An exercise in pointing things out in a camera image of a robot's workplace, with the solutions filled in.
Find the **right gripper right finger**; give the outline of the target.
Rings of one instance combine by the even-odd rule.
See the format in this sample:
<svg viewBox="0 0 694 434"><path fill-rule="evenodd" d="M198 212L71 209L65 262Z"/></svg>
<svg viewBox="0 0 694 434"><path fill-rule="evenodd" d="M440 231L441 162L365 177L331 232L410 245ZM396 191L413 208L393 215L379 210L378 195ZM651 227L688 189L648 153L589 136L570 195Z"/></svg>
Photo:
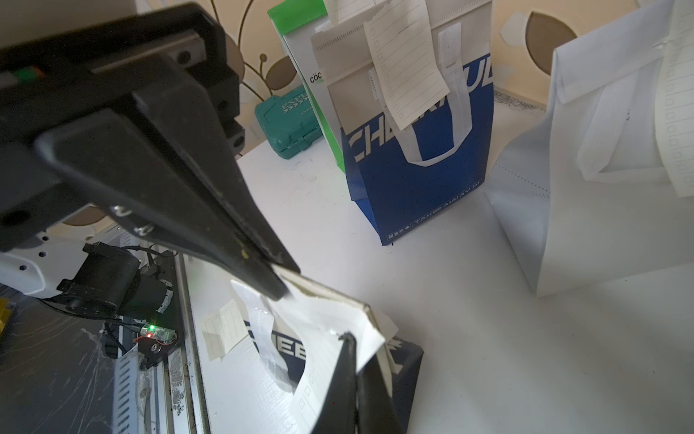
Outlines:
<svg viewBox="0 0 694 434"><path fill-rule="evenodd" d="M378 358L374 356L357 376L356 432L401 434Z"/></svg>

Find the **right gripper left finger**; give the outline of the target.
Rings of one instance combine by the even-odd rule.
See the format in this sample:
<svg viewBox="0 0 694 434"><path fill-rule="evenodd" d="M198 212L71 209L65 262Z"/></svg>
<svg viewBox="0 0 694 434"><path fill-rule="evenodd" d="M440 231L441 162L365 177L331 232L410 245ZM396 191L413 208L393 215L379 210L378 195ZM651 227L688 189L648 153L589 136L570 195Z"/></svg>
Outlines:
<svg viewBox="0 0 694 434"><path fill-rule="evenodd" d="M350 333L342 335L342 342L333 378L330 382L323 409L312 434L354 434L357 421L356 340Z"/></svg>

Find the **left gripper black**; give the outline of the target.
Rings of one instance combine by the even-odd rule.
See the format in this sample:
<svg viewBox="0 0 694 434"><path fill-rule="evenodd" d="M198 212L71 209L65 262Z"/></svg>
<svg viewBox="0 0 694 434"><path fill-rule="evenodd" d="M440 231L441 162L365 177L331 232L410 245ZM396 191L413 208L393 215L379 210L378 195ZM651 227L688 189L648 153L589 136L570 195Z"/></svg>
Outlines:
<svg viewBox="0 0 694 434"><path fill-rule="evenodd" d="M236 161L227 36L189 3L1 52L1 248L85 206L280 300L296 262Z"/></svg>

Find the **dark navy bag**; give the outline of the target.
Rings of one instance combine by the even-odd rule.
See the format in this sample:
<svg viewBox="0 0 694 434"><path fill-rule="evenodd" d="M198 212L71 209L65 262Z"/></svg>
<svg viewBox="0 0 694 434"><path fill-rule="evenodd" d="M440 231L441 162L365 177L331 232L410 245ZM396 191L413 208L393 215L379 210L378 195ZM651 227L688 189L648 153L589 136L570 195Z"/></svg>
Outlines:
<svg viewBox="0 0 694 434"><path fill-rule="evenodd" d="M299 274L275 269L287 294L231 285L249 316L260 359L291 392L302 433L404 433L424 356L381 311Z"/></svg>

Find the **green white cool tea bag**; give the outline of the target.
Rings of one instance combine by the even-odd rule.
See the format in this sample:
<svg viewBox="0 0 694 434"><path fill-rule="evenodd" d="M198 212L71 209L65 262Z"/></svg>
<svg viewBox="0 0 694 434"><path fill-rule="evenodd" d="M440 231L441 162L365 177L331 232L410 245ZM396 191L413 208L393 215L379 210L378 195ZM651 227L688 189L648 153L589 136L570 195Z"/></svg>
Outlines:
<svg viewBox="0 0 694 434"><path fill-rule="evenodd" d="M313 36L331 27L325 4L322 0L286 0L267 13L300 75L335 162L344 170L339 119L311 43Z"/></svg>

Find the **blue takeaway bag white handles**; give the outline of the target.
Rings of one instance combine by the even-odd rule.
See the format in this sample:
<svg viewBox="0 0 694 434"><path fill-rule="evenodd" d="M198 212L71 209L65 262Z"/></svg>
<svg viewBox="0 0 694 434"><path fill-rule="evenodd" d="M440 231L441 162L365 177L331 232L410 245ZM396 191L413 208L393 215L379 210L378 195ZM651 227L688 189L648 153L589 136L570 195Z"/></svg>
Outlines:
<svg viewBox="0 0 694 434"><path fill-rule="evenodd" d="M311 43L339 119L350 195L388 245L484 182L493 121L493 6L426 1L449 93L400 130L364 30L384 2Z"/></svg>

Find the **white bag back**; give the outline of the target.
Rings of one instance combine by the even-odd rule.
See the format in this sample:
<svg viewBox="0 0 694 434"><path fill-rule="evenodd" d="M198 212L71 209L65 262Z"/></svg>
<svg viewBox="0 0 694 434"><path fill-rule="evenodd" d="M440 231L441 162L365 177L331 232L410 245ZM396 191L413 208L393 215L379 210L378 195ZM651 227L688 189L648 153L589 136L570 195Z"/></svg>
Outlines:
<svg viewBox="0 0 694 434"><path fill-rule="evenodd" d="M654 121L675 2L558 47L544 118L488 175L487 197L539 297L693 260L693 195L677 195Z"/></svg>

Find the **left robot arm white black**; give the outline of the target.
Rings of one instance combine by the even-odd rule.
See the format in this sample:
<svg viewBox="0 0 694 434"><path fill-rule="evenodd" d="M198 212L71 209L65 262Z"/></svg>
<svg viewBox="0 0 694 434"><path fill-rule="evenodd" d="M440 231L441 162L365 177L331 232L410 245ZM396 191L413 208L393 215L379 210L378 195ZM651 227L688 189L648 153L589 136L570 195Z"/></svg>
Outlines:
<svg viewBox="0 0 694 434"><path fill-rule="evenodd" d="M137 238L210 262L272 300L298 265L236 160L240 79L226 35L187 3L1 51L1 281L95 318L136 258L50 229L89 205Z"/></svg>

